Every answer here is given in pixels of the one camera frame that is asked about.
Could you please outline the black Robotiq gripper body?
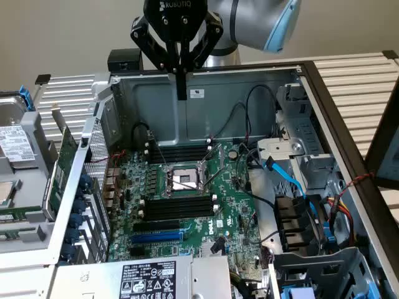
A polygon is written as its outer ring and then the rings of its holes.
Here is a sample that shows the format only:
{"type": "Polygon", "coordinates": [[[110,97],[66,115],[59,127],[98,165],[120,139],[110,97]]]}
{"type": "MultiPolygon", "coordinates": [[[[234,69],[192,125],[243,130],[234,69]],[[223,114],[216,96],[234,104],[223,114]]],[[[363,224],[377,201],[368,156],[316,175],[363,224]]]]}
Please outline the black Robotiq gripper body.
{"type": "Polygon", "coordinates": [[[191,42],[208,12],[207,1],[144,2],[144,16],[163,42],[191,42]]]}

